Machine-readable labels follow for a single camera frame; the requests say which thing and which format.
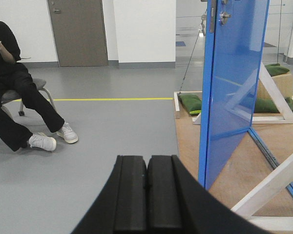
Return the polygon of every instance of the brown door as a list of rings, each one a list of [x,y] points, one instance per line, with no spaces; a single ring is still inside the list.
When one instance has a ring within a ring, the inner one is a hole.
[[[102,0],[48,5],[60,66],[107,66]]]

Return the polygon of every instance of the gray chair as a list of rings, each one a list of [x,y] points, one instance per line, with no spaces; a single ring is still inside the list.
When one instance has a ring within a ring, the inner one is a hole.
[[[51,94],[50,92],[44,88],[45,84],[46,84],[46,81],[44,79],[33,79],[33,82],[35,83],[36,87],[37,87],[37,90],[39,91],[45,91],[45,93],[48,95],[49,97],[49,100],[50,100],[50,103],[51,105],[53,106],[53,108],[55,109],[55,105],[54,105],[54,102],[53,102],[53,99],[51,97]],[[15,90],[8,90],[6,91],[3,96],[2,96],[2,99],[1,99],[1,103],[2,103],[2,109],[4,112],[6,112],[11,118],[12,118],[12,115],[10,113],[10,111],[8,110],[8,108],[6,108],[4,105],[11,102],[11,101],[14,101],[14,100],[17,100],[17,99],[20,99],[20,95],[15,91]],[[24,116],[25,113],[24,113],[24,104],[23,102],[21,101],[21,105],[20,105],[20,111],[19,111],[19,115],[20,116]]]

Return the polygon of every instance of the glass wall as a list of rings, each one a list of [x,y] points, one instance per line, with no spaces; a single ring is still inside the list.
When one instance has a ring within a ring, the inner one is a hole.
[[[263,62],[283,63],[293,28],[293,0],[270,0]]]

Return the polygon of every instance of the gray floor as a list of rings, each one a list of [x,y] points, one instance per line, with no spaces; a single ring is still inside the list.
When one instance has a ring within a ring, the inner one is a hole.
[[[175,69],[117,67],[36,68],[53,98],[172,98],[182,84],[197,36],[198,17],[177,19]],[[199,38],[183,91],[202,90],[204,38]],[[265,63],[276,55],[264,54]],[[68,145],[19,102],[8,104],[16,122],[57,139],[55,152],[12,152],[0,140],[0,234],[68,234],[89,208],[117,155],[178,154],[172,100],[58,100],[58,112],[78,133]]]

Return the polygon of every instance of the black pants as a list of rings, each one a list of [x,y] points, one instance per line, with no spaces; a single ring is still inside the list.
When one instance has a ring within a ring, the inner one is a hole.
[[[64,119],[37,90],[31,75],[26,70],[0,76],[0,138],[13,151],[26,145],[32,133],[26,127],[14,122],[1,109],[2,95],[8,89],[16,90],[25,107],[37,111],[51,132],[56,132],[63,126]]]

